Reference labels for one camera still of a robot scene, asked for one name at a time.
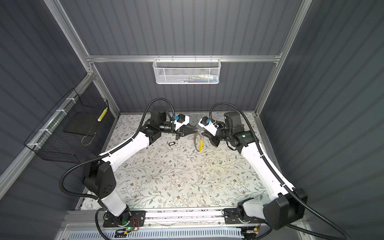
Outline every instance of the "floral tablecloth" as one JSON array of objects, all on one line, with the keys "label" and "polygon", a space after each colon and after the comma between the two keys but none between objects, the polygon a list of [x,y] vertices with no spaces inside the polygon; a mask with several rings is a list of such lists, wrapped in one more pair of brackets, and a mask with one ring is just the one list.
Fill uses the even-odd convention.
[{"label": "floral tablecloth", "polygon": [[[188,114],[194,126],[207,115]],[[246,115],[260,139],[252,113]],[[133,135],[141,117],[121,115],[107,149]],[[223,114],[212,117],[223,121]],[[215,148],[208,138],[202,139],[204,146],[202,152],[198,152],[193,134],[178,141],[174,134],[163,134],[152,145],[134,154],[115,172],[121,198],[132,209],[234,206],[249,197],[269,201],[265,187],[246,159],[228,149],[225,142]],[[95,200],[86,198],[81,209],[99,207]]]}]

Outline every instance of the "robotic arm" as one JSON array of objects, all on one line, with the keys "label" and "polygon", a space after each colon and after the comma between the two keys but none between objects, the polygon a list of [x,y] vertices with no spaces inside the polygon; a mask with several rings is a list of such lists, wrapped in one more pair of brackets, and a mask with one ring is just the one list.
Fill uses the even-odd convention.
[{"label": "robotic arm", "polygon": [[[199,126],[205,129],[203,135],[210,139],[214,146],[220,141],[232,145],[231,150],[238,151],[252,165],[265,186],[271,202],[263,204],[257,199],[246,199],[238,203],[240,217],[257,217],[268,221],[271,228],[277,230],[290,224],[304,215],[304,207],[300,205],[276,179],[260,155],[255,140],[250,131],[244,131],[240,114],[237,111],[224,114],[225,123],[215,122],[208,117],[199,121]],[[285,177],[277,170],[268,156],[264,155],[278,176],[306,202],[307,195],[303,189],[295,189]]]},{"label": "robotic arm", "polygon": [[115,189],[113,173],[132,155],[161,137],[162,132],[175,133],[177,140],[195,133],[196,128],[189,124],[189,116],[180,114],[171,118],[165,107],[155,107],[151,111],[151,118],[140,128],[136,137],[131,136],[109,151],[101,153],[100,156],[106,157],[84,167],[82,183],[96,194],[99,204],[113,215],[117,225],[128,224],[131,213]]}]

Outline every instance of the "yellow object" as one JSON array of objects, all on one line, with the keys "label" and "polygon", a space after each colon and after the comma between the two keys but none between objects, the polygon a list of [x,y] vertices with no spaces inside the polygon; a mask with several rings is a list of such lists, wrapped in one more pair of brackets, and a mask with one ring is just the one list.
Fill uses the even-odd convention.
[{"label": "yellow object", "polygon": [[200,148],[199,148],[199,152],[201,152],[203,150],[203,140],[200,140]]},{"label": "yellow object", "polygon": [[107,113],[107,110],[108,108],[105,108],[104,111],[102,112],[102,114],[99,116],[99,118],[97,119],[98,122],[101,122],[101,120],[103,119],[103,117],[105,116],[105,114]]}]

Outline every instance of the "black wire basket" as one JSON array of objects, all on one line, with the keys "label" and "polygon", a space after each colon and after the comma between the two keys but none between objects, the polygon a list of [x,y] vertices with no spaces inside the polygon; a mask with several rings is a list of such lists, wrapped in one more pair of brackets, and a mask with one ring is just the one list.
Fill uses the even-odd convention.
[{"label": "black wire basket", "polygon": [[37,136],[29,136],[24,145],[43,160],[84,162],[100,153],[100,147],[93,144],[93,140],[108,109],[106,99],[83,99],[76,95],[63,109],[56,110],[56,117],[44,129],[39,129]]}]

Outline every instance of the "white mesh basket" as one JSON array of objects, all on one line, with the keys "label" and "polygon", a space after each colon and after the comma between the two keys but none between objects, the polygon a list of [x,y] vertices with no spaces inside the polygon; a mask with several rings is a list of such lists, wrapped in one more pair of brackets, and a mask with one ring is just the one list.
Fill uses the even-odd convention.
[{"label": "white mesh basket", "polygon": [[158,84],[217,84],[220,59],[212,61],[153,61]]}]

